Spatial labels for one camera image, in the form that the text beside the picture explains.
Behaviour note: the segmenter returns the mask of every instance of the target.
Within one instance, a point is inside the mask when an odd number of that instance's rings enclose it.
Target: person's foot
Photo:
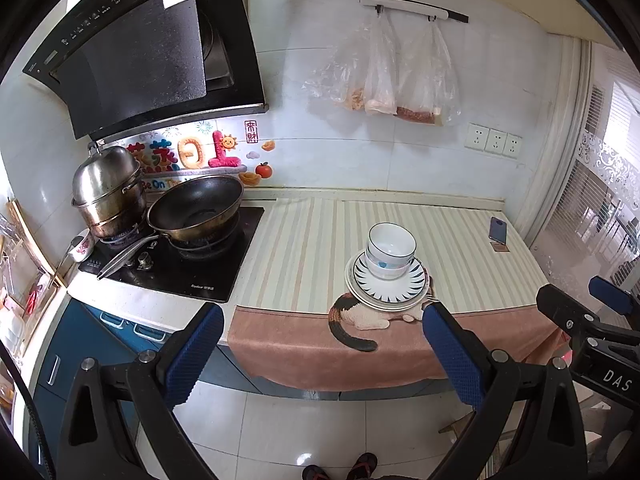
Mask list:
[[[378,466],[378,457],[373,453],[361,454],[349,471],[346,480],[358,480],[359,478],[371,478]]]
[[[302,480],[331,480],[324,469],[317,465],[308,465],[302,470]]]

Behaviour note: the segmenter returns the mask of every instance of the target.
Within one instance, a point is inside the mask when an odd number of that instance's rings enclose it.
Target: blue gripper pad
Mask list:
[[[485,390],[481,369],[466,351],[452,327],[438,311],[445,307],[441,303],[430,304],[422,314],[422,331],[436,354],[438,361],[449,376],[462,402],[480,408],[484,400]],[[455,323],[459,331],[462,327],[446,312],[449,322]]]
[[[631,314],[634,309],[634,302],[629,294],[600,276],[594,276],[589,280],[589,294],[621,316]]]
[[[205,303],[187,327],[174,333],[162,348],[159,366],[163,360],[169,362],[159,379],[164,383],[164,402],[170,410],[189,398],[224,327],[222,309],[215,303]]]

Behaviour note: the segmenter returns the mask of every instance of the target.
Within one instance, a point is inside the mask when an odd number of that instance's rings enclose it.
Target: electrical outlet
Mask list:
[[[465,146],[482,152],[486,146],[487,137],[489,137],[489,128],[469,123],[469,128],[466,131]]]
[[[501,155],[506,140],[507,134],[505,132],[491,129],[489,130],[489,137],[486,140],[486,146],[484,147],[484,150],[486,152],[497,153],[498,155]]]
[[[520,148],[522,147],[522,137],[508,134],[507,141],[504,143],[502,154],[511,158],[518,158]]]

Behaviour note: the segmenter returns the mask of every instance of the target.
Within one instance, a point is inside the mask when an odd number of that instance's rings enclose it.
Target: pot lid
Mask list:
[[[75,204],[95,202],[119,188],[139,168],[140,163],[121,146],[94,153],[74,174],[72,190]]]

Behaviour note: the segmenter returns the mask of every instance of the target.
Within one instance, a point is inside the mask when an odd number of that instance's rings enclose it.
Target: striped countertop cover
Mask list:
[[[241,306],[325,314],[348,291],[344,267],[364,250],[369,229],[397,223],[414,235],[416,256],[433,277],[436,297],[452,313],[497,310],[536,303],[548,281],[507,221],[508,253],[491,247],[491,216],[500,211],[344,202],[321,198],[278,199],[263,221],[255,258],[245,262],[234,294]]]

